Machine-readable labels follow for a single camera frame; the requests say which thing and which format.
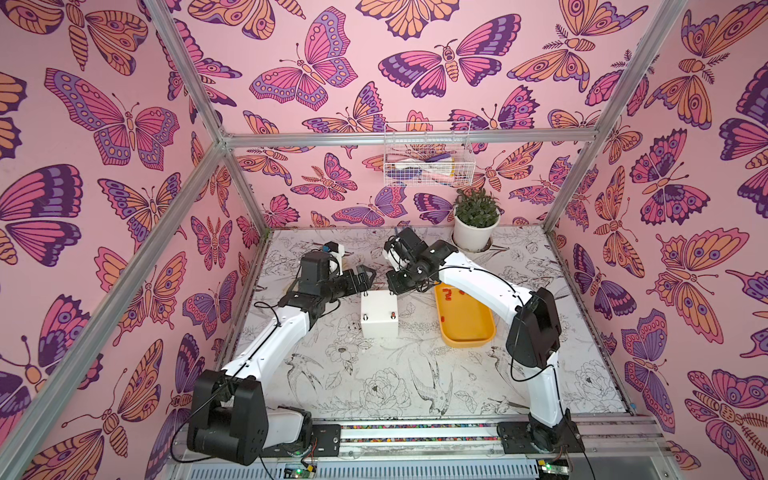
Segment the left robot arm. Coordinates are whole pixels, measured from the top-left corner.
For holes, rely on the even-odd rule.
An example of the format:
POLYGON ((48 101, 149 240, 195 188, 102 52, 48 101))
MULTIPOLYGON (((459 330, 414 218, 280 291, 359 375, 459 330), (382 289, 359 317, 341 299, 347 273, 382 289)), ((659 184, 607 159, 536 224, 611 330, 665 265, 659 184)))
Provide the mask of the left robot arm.
POLYGON ((295 407, 270 408, 266 388, 294 346, 326 314, 330 303, 369 291, 376 271, 343 267, 340 246, 330 243, 300 260, 298 275, 275 305, 270 327, 219 370, 196 380, 186 447, 202 459, 248 466, 279 449, 302 454, 312 442, 312 416, 295 407))

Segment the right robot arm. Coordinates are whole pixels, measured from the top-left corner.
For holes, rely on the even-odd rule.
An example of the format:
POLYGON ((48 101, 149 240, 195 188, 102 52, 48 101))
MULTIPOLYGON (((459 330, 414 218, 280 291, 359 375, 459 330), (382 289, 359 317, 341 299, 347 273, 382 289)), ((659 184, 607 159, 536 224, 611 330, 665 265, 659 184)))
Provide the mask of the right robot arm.
POLYGON ((406 228, 390 237, 383 256, 390 263, 388 288, 395 295, 425 291, 443 283, 456 287, 490 308, 509 326, 506 340, 513 382, 529 393, 528 446, 541 453, 584 453, 582 436, 563 405, 559 350, 562 333, 554 295, 508 282, 475 263, 449 242, 431 245, 406 228))

